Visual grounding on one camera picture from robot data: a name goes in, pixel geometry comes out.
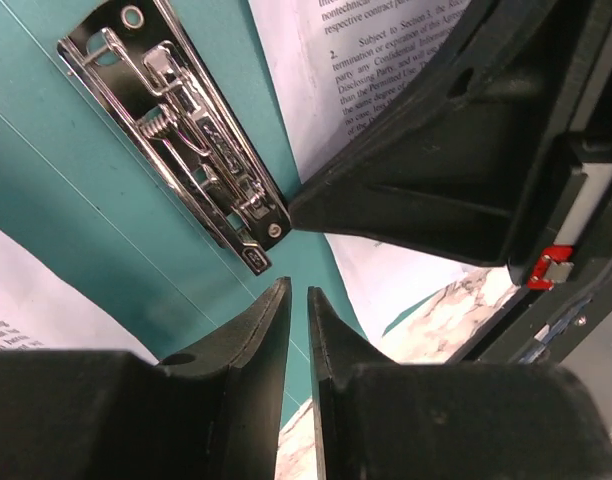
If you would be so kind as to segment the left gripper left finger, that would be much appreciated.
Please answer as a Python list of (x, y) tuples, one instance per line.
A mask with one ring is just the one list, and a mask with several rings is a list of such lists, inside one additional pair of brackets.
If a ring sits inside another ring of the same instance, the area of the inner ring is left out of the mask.
[(166, 410), (173, 478), (273, 478), (291, 307), (291, 281), (279, 278), (245, 311), (159, 363), (174, 382)]

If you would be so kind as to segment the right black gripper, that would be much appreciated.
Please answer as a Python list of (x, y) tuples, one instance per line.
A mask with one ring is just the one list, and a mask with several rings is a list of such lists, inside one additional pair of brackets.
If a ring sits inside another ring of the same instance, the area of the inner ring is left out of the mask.
[(612, 314), (612, 1), (472, 2), (290, 214), (504, 265), (516, 292), (456, 360), (563, 361)]

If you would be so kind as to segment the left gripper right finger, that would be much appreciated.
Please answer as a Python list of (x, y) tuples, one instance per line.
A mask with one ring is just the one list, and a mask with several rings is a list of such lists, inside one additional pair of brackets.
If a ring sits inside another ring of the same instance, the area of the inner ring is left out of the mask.
[(395, 363), (343, 321), (323, 290), (307, 294), (317, 474), (320, 479), (399, 479), (387, 428)]

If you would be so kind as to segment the printed paper sheet bottom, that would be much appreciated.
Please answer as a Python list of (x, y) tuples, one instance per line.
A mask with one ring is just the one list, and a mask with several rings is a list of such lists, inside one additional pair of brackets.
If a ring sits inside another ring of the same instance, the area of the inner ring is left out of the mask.
[[(465, 1), (257, 0), (249, 6), (300, 180), (366, 128), (419, 73)], [(355, 236), (326, 237), (353, 310), (378, 343), (409, 308), (472, 267)]]

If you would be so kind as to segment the teal folder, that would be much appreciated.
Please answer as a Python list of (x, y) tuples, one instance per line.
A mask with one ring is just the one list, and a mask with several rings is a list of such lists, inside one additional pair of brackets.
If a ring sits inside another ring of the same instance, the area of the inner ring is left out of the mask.
[(0, 229), (159, 357), (290, 278), (289, 419), (311, 394), (307, 289), (356, 320), (331, 249), (320, 234), (291, 233), (258, 276), (216, 245), (58, 57), (58, 41), (93, 8), (0, 1)]

